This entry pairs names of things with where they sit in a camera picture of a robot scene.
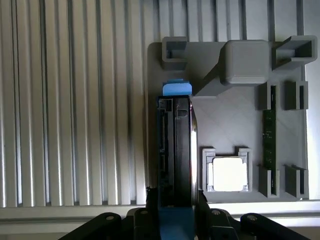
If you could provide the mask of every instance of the green circuit board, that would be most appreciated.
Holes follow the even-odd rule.
[[[276,86],[271,86],[271,109],[264,110],[263,118],[263,166],[271,170],[271,194],[276,194],[276,131],[277,131],[277,112],[276,112]]]

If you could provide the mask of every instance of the gray plastic clip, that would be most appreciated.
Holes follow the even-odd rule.
[[[187,37],[185,36],[166,36],[162,39],[162,68],[165,71],[185,70],[187,65],[186,46]]]
[[[271,109],[271,84],[265,82],[257,87],[258,90],[258,109],[270,110]]]
[[[295,165],[285,165],[285,191],[296,198],[304,198],[308,193],[308,170]]]
[[[271,193],[271,170],[262,165],[259,166],[259,192],[267,198],[278,198],[280,196],[280,171],[275,171],[276,189],[275,194]]]
[[[308,109],[307,81],[287,81],[284,86],[285,110]]]
[[[291,36],[272,49],[273,70],[294,70],[313,62],[318,57],[317,37]]]
[[[216,156],[215,148],[203,148],[202,149],[202,189],[204,193],[214,193],[220,192],[214,188],[214,161],[215,159],[241,159],[244,169],[239,169],[238,173],[240,175],[246,175],[246,184],[243,186],[243,189],[239,192],[252,192],[253,189],[253,162],[252,162],[252,151],[250,148],[236,148],[237,154],[230,156]]]

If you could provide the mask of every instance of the screw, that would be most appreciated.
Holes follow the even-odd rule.
[[[248,215],[247,218],[251,221],[256,221],[257,220],[257,217],[256,216],[253,216],[253,215]]]
[[[212,210],[213,215],[219,215],[220,211],[219,210]]]

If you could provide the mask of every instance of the gray plastic tray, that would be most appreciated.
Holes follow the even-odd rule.
[[[148,48],[148,135],[157,134],[156,98],[162,94],[163,83],[169,79],[184,78],[197,84],[216,65],[220,49],[225,42],[188,42],[185,49],[185,70],[164,71],[161,65],[162,43]],[[252,192],[215,192],[207,194],[209,202],[270,202],[296,201],[285,192],[285,166],[296,165],[307,169],[306,110],[285,110],[285,86],[287,81],[304,81],[303,69],[272,72],[270,82],[278,86],[277,105],[277,169],[280,171],[280,196],[267,198],[258,192],[259,164],[262,164],[262,111],[258,108],[258,87],[237,86],[217,97],[194,97],[198,124],[199,160],[201,149],[214,147],[217,156],[236,155],[236,147],[250,148],[252,152]],[[157,182],[157,138],[149,137],[149,174],[152,183]]]

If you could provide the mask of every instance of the blue plastic part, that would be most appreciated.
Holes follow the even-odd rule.
[[[183,79],[172,79],[162,87],[163,96],[191,95],[192,86],[188,81]]]
[[[163,207],[158,214],[162,240],[195,239],[195,214],[191,207]]]

